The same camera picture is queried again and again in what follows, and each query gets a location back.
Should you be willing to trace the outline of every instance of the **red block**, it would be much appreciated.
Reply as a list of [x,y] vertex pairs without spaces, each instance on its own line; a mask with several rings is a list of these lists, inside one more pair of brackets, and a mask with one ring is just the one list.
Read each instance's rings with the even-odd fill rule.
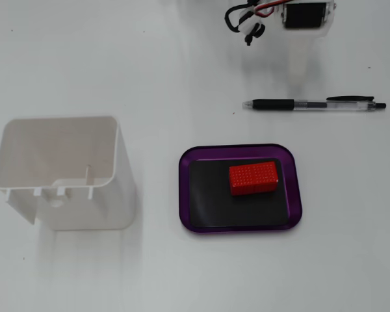
[[229,167],[231,195],[274,192],[279,177],[274,161]]

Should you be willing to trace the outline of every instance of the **white plastic container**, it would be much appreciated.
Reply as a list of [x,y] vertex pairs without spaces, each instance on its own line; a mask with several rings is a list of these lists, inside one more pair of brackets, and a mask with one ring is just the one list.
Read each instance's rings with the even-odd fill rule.
[[135,184],[116,119],[16,119],[0,147],[0,190],[30,223],[51,229],[122,229]]

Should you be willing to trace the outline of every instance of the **wire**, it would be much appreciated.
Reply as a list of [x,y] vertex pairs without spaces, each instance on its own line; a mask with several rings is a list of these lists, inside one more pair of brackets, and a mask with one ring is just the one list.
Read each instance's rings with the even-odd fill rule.
[[234,27],[233,24],[231,24],[231,21],[229,20],[229,15],[234,12],[234,11],[237,11],[237,10],[242,10],[244,8],[250,8],[252,7],[253,5],[251,3],[246,3],[245,5],[237,5],[237,6],[233,6],[232,8],[230,8],[227,12],[226,12],[226,16],[225,16],[225,20],[226,20],[226,24],[228,26],[228,28],[234,32],[234,33],[239,33],[239,26],[236,26]]
[[261,10],[264,10],[265,8],[272,8],[272,7],[276,7],[278,5],[282,5],[284,3],[288,3],[288,2],[291,2],[293,0],[278,0],[278,1],[274,1],[274,2],[270,2],[270,3],[264,3],[262,5],[257,5],[255,8],[254,8],[254,12],[256,13],[259,13],[259,11]]
[[274,12],[274,8],[272,8],[272,10],[267,14],[256,12],[255,15],[260,16],[261,18],[268,18],[270,15],[273,14],[273,12]]

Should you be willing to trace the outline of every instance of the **black pen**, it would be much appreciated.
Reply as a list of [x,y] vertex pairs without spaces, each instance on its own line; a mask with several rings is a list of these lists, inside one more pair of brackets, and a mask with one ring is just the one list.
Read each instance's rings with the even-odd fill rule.
[[385,109],[385,103],[374,102],[372,96],[338,96],[326,101],[295,101],[294,99],[255,99],[242,104],[256,111],[376,111]]

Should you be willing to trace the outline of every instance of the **black cable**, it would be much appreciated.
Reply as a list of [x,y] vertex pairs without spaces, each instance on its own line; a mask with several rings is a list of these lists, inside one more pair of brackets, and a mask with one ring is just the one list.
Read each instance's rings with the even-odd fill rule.
[[231,21],[229,20],[229,15],[234,12],[234,11],[237,11],[237,10],[242,10],[244,8],[250,8],[254,6],[254,4],[252,3],[246,3],[245,5],[236,5],[236,6],[233,6],[232,8],[228,9],[228,11],[226,12],[226,16],[225,16],[225,20],[226,20],[226,24],[228,26],[228,28],[233,32],[233,33],[239,33],[239,26],[236,26],[234,27],[233,24],[231,24]]

